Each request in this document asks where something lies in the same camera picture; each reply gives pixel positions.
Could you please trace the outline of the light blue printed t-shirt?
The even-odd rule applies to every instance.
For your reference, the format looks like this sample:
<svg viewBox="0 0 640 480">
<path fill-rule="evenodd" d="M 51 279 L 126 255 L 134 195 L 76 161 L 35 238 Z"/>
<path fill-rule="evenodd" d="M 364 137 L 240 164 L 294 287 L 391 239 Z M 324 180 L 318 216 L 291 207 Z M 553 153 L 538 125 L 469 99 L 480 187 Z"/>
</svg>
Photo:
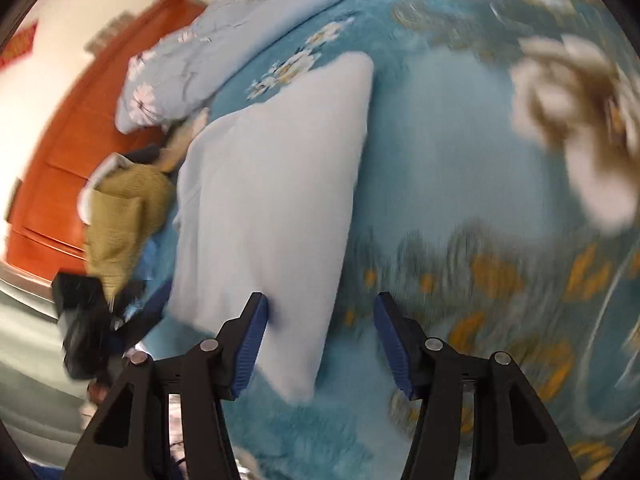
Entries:
<svg viewBox="0 0 640 480">
<path fill-rule="evenodd" d="M 269 302 L 257 365 L 285 401 L 314 395 L 345 258 L 374 65 L 361 52 L 222 116 L 178 175 L 171 315 L 215 333 Z"/>
</svg>

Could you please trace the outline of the mustard yellow knit sweater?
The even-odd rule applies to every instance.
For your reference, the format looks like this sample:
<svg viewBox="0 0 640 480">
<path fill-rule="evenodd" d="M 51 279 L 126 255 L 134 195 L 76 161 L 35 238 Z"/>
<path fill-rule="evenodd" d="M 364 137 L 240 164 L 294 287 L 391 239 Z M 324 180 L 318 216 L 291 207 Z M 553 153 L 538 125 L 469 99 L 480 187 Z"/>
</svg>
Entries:
<svg viewBox="0 0 640 480">
<path fill-rule="evenodd" d="M 110 172 L 89 194 L 85 229 L 87 273 L 112 300 L 129 282 L 146 240 L 165 223 L 175 187 L 152 165 Z"/>
</svg>

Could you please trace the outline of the orange wooden headboard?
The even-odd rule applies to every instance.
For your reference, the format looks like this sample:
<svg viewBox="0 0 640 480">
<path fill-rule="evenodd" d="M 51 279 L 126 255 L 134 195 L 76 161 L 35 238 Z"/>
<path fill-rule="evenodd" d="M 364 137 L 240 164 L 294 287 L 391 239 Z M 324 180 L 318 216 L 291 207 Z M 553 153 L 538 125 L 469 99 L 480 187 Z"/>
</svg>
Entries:
<svg viewBox="0 0 640 480">
<path fill-rule="evenodd" d="M 88 177 L 113 152 L 160 143 L 158 127 L 124 136 L 114 124 L 129 59 L 190 24 L 205 9 L 193 0 L 158 0 L 98 53 L 44 129 L 9 203 L 4 264 L 49 283 L 58 270 L 85 271 L 84 227 L 77 199 Z"/>
</svg>

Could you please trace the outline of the blue floral duvet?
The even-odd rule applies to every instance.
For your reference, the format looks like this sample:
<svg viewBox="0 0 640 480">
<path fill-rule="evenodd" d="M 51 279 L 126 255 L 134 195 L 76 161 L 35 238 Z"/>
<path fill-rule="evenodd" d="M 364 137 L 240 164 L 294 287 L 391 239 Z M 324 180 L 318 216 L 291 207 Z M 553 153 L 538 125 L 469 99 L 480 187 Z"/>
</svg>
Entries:
<svg viewBox="0 0 640 480">
<path fill-rule="evenodd" d="M 270 44 L 342 0 L 215 0 L 191 24 L 132 56 L 115 127 L 185 118 Z"/>
</svg>

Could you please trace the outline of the teal floral bed blanket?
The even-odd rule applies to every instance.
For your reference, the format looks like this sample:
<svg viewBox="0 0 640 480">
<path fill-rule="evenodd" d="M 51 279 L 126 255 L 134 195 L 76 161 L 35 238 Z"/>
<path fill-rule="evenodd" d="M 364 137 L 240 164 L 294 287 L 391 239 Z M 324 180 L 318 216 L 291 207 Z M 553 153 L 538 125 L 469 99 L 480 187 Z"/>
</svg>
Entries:
<svg viewBox="0 0 640 480">
<path fill-rule="evenodd" d="M 639 232 L 601 229 L 579 203 L 586 150 L 540 148 L 511 115 L 532 37 L 588 40 L 638 88 L 638 58 L 600 0 L 342 0 L 280 37 L 202 107 L 265 102 L 348 51 L 372 58 L 369 134 L 314 398 L 255 378 L 228 411 L 259 479 L 391 479 L 419 403 L 373 335 L 388 290 L 457 351 L 518 362 L 582 478 L 600 479 L 639 418 Z"/>
</svg>

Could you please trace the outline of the blue folded garment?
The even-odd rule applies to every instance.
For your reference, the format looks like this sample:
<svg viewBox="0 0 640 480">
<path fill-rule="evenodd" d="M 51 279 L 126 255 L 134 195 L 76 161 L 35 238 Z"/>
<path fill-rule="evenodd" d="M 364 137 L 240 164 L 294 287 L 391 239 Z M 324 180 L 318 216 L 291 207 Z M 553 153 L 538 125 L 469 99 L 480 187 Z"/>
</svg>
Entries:
<svg viewBox="0 0 640 480">
<path fill-rule="evenodd" d="M 154 282 L 166 273 L 167 257 L 162 240 L 149 238 L 143 248 L 138 263 L 134 268 L 134 278 L 142 282 Z"/>
</svg>

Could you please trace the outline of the wall switch panel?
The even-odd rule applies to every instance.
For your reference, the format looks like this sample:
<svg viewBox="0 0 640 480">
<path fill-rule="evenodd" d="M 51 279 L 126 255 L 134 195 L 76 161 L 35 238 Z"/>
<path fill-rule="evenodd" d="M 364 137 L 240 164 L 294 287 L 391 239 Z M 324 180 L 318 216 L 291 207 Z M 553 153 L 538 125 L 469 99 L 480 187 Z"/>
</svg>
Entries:
<svg viewBox="0 0 640 480">
<path fill-rule="evenodd" d="M 125 11 L 111 19 L 86 44 L 84 51 L 96 56 L 103 51 L 135 19 L 134 14 Z"/>
</svg>

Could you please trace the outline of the grey knit garment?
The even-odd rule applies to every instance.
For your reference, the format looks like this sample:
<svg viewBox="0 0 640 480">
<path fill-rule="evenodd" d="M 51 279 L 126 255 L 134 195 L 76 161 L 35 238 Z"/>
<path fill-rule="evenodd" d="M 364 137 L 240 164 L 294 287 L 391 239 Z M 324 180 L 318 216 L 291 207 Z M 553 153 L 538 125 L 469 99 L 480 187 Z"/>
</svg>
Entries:
<svg viewBox="0 0 640 480">
<path fill-rule="evenodd" d="M 160 157 L 160 147 L 156 144 L 149 144 L 144 148 L 125 153 L 124 157 L 133 164 L 151 165 Z"/>
</svg>

